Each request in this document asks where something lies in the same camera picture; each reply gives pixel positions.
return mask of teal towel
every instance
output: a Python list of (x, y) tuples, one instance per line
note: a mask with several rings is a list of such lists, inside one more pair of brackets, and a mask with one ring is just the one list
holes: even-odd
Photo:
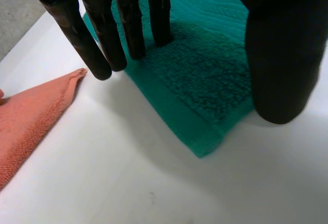
[[(171, 0), (174, 41), (157, 48), (148, 0), (140, 0), (147, 56), (128, 58), (126, 73), (179, 139), (198, 157), (216, 149), (253, 109), (244, 50), (248, 11), (239, 0)], [(84, 20), (96, 38), (88, 17)]]

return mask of white surface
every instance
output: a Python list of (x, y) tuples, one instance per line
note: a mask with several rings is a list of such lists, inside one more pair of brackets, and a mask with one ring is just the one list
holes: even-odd
[[(0, 192), (0, 223), (328, 223), (328, 60), (285, 126), (252, 113), (197, 159), (124, 74), (90, 73)], [(45, 14), (0, 64), (10, 96), (84, 64)]]

